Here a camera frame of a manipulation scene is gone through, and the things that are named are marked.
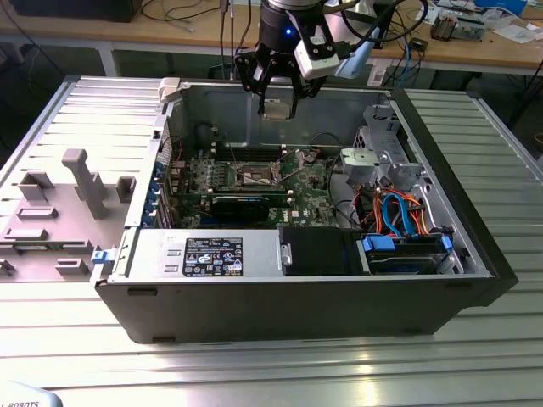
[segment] metal table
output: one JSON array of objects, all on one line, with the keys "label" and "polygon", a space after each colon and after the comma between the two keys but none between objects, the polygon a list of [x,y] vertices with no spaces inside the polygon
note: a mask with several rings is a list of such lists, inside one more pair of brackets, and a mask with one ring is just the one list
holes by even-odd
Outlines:
[{"label": "metal table", "polygon": [[[116,160],[115,170],[137,173],[131,160],[152,128],[141,118],[158,108],[158,85],[65,82],[0,173],[0,220],[19,177],[67,147],[85,146],[102,178]],[[67,407],[541,405],[543,175],[482,100],[408,94],[520,279],[491,307],[461,312],[433,337],[139,345],[88,282],[3,283],[0,371],[53,390]],[[104,112],[105,98],[118,108]],[[84,121],[61,123],[77,111],[119,134],[89,137]],[[142,128],[130,127],[136,116]]]}]

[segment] floor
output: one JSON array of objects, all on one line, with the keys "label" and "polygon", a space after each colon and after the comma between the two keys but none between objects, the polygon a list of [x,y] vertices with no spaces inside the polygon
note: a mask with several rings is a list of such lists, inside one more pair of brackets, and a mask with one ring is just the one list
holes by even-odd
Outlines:
[{"label": "floor", "polygon": [[[43,50],[66,74],[104,74],[98,53],[91,49],[44,47]],[[59,73],[36,48],[25,46],[22,52],[25,55],[23,64],[16,66],[4,60],[0,65],[0,120],[3,124],[0,128],[0,163],[11,154],[12,149],[42,111],[51,92],[54,92],[62,81]],[[218,57],[210,55],[177,54],[173,55],[173,64],[168,64],[165,54],[162,53],[125,51],[118,52],[116,56],[124,76],[179,75],[183,78],[206,78],[209,67],[219,63]],[[369,68],[355,84],[363,86],[368,75]],[[464,76],[462,72],[442,72],[433,86],[435,89],[456,90]],[[417,82],[407,81],[404,87],[429,88],[433,78],[433,70],[421,70]],[[501,119],[506,121],[515,104],[514,101],[523,90],[523,78],[484,74],[473,79],[467,89],[480,94]],[[543,115],[540,114],[542,111],[543,98],[540,96],[532,102],[513,129],[514,134],[536,158],[541,152],[533,143],[533,137],[534,134],[543,132]]]}]

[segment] sticker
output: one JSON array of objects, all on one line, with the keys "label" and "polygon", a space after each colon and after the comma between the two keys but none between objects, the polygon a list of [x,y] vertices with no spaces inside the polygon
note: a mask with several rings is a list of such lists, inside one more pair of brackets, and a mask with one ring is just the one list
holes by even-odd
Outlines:
[{"label": "sticker", "polygon": [[188,238],[182,269],[187,277],[242,276],[243,240],[241,237]]}]

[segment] side panel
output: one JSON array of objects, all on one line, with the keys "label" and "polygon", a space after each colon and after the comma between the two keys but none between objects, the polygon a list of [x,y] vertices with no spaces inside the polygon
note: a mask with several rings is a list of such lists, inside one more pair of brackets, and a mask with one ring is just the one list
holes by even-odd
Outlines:
[{"label": "side panel", "polygon": [[464,226],[484,266],[496,277],[493,279],[492,289],[479,298],[477,303],[472,304],[488,306],[514,286],[518,279],[409,97],[401,89],[394,89],[393,97],[403,116],[400,120],[404,128],[406,131],[409,129],[409,136],[423,150],[423,161],[427,161],[429,168],[438,178],[443,193]]},{"label": "side panel", "polygon": [[97,291],[133,341],[191,343],[433,334],[487,283],[116,283]]}]

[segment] white robot part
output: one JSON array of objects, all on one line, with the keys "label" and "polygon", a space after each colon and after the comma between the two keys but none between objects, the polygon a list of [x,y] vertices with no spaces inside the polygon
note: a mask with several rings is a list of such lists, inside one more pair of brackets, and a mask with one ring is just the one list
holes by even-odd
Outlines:
[{"label": "white robot part", "polygon": [[[319,42],[323,43],[324,40],[321,36],[314,36],[311,38],[311,42],[318,44]],[[299,71],[302,76],[310,80],[333,75],[339,65],[338,55],[334,54],[332,57],[326,59],[311,59],[309,52],[312,51],[308,50],[302,41],[299,42],[294,50],[294,56],[296,57],[296,62],[298,62]]]}]

